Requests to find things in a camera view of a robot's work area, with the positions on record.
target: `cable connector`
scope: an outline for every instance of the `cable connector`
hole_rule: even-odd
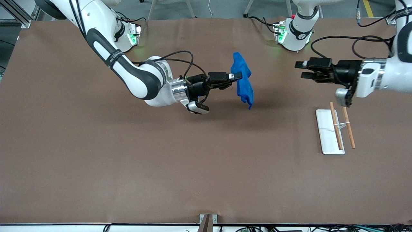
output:
[[[361,11],[359,8],[356,9],[356,21],[358,24],[361,23]]]

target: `gray floor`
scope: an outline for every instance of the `gray floor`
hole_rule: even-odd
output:
[[[119,5],[113,7],[131,19],[147,17],[149,15],[151,0],[143,3],[139,0],[123,0]],[[190,0],[194,14],[198,18],[210,18],[208,0]],[[242,18],[249,0],[210,0],[210,8],[214,18]],[[395,7],[393,0],[369,0],[374,17],[383,17]],[[322,6],[325,18],[354,18],[357,0],[344,0],[334,5]],[[362,17],[367,17],[363,2],[361,2]],[[284,0],[255,0],[249,10],[249,16],[274,18],[287,16],[286,3]],[[152,14],[152,20],[158,19],[181,19],[190,18],[190,12],[184,0],[163,0],[156,5]],[[19,27],[1,27],[0,40],[15,43]],[[7,66],[12,54],[13,46],[0,42],[0,65]]]

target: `yellow stripe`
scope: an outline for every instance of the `yellow stripe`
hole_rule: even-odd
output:
[[[370,8],[369,0],[363,0],[363,4],[365,5],[366,12],[368,13],[369,18],[373,18],[372,9]]]

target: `white cable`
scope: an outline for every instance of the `white cable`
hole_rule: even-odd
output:
[[[209,7],[210,17],[213,18],[212,10],[210,9],[210,0],[209,0],[209,3],[207,4],[207,6]]]

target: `wooden handle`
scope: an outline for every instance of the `wooden handle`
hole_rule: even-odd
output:
[[[339,150],[343,150],[343,146],[341,143],[341,139],[340,139],[340,134],[339,134],[339,128],[337,126],[337,119],[336,119],[336,115],[335,115],[335,108],[333,107],[333,102],[330,102],[330,112],[332,114],[332,119],[333,119],[333,127],[335,128],[335,135],[336,135],[336,140],[337,140],[337,145],[339,147]]]
[[[347,122],[346,127],[348,128],[349,139],[351,141],[352,149],[355,149],[355,140],[353,139],[352,128],[349,122],[348,111],[346,111],[346,107],[343,107],[343,116],[345,117],[345,122]]]

